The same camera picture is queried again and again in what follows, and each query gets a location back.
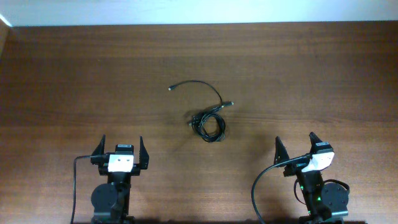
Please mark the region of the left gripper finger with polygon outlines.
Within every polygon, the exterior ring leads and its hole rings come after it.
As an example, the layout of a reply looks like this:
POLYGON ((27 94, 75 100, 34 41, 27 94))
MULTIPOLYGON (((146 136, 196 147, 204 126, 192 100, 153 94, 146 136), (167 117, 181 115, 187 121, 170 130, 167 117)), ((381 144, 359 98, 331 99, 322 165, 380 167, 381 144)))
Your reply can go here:
POLYGON ((91 157, 100 157, 100 156, 104 155, 105 141, 106 141, 106 135, 104 134, 104 135, 102 135, 102 138, 101 138, 99 144, 97 145, 97 147, 91 154, 91 157))
POLYGON ((140 145, 139 145, 139 168, 141 170, 147 170, 149 165, 149 154, 144 145, 144 141, 142 136, 140 137, 140 145))

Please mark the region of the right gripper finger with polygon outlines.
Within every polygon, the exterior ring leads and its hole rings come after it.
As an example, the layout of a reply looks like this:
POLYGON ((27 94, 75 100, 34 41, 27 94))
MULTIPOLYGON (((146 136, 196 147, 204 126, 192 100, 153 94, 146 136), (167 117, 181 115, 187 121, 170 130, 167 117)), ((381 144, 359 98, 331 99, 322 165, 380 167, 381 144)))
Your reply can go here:
POLYGON ((275 138, 275 156, 274 164, 280 164, 290 159, 285 146, 283 145, 280 137, 275 138))
POLYGON ((311 132, 309 134, 310 137, 310 142, 312 146, 322 146, 323 145, 323 141, 314 133, 311 132))

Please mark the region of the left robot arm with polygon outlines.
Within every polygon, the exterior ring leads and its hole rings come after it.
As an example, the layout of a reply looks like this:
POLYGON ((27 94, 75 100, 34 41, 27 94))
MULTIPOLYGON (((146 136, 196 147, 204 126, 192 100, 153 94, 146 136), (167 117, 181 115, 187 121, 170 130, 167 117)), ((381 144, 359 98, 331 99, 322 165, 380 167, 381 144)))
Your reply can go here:
POLYGON ((94 207, 91 222, 133 224, 134 217, 129 215, 131 178, 148 169, 149 154, 142 138, 137 162, 132 144, 117 144, 114 152, 105 152, 105 140, 103 136, 90 157, 90 162, 98 166, 99 175, 107 177, 107 182, 97 186, 91 194, 94 207))

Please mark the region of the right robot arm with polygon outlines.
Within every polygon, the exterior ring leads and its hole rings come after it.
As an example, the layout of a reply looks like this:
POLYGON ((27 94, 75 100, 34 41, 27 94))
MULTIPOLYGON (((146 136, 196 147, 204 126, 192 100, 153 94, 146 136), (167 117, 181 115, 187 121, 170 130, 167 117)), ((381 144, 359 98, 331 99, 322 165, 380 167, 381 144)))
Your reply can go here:
POLYGON ((275 138, 274 165, 284 168, 284 176, 296 176, 308 215, 299 223, 343 223, 348 215, 349 185, 335 179, 324 180, 321 171, 331 165, 335 152, 315 133, 309 134, 310 152, 290 158, 280 137, 275 138))

